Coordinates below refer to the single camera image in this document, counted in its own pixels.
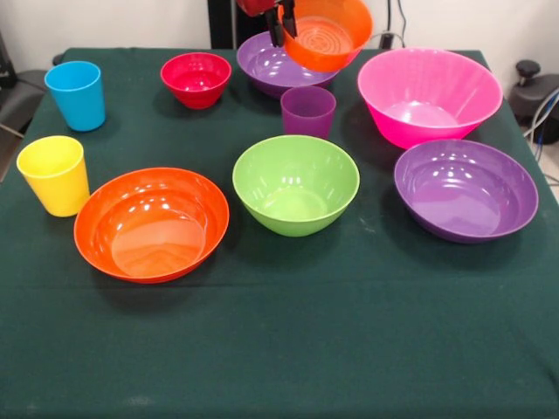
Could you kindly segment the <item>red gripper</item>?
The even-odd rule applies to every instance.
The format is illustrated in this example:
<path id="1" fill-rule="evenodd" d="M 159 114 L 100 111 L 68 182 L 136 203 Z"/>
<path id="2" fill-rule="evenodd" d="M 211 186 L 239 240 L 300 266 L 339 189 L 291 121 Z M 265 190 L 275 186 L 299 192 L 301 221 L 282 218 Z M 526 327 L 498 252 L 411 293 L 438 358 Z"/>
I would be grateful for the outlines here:
<path id="1" fill-rule="evenodd" d="M 280 0 L 279 4 L 283 8 L 282 24 L 278 19 L 276 0 L 237 0 L 238 7 L 249 17 L 256 17 L 264 14 L 267 28 L 274 47 L 282 47 L 285 42 L 283 26 L 286 32 L 292 37 L 297 37 L 295 22 L 294 0 Z"/>

